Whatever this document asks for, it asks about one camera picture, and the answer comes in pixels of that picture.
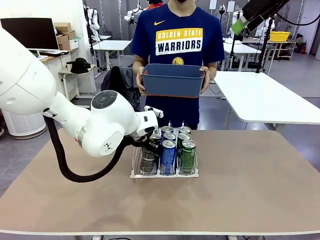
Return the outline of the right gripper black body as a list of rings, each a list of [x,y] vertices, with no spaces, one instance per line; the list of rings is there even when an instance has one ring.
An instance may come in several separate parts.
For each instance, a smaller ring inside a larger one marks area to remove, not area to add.
[[[289,0],[250,0],[243,8],[245,19],[255,19],[261,16],[267,19],[276,14]]]

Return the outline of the person's left hand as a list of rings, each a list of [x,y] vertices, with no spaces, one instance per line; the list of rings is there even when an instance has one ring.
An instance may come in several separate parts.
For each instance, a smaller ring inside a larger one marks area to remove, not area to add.
[[[200,94],[203,94],[209,87],[212,72],[211,72],[211,68],[207,66],[202,66],[199,70],[204,73],[203,83],[200,90]]]

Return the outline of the person's right hand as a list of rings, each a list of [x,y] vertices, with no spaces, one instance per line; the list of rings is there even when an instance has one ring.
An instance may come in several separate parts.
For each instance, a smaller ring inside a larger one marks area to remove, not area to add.
[[[143,66],[139,66],[137,68],[137,74],[136,74],[136,84],[138,86],[138,89],[140,91],[140,93],[142,95],[145,95],[145,87],[144,87],[144,83],[143,83],[143,70],[144,70],[144,67]]]

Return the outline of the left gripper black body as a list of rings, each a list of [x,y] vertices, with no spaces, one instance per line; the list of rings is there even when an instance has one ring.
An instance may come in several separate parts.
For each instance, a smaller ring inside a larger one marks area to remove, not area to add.
[[[160,142],[161,145],[162,136],[160,131],[156,128],[153,132],[148,133],[144,137],[141,137],[138,140],[134,140],[132,145],[134,147],[144,147],[147,142]]]

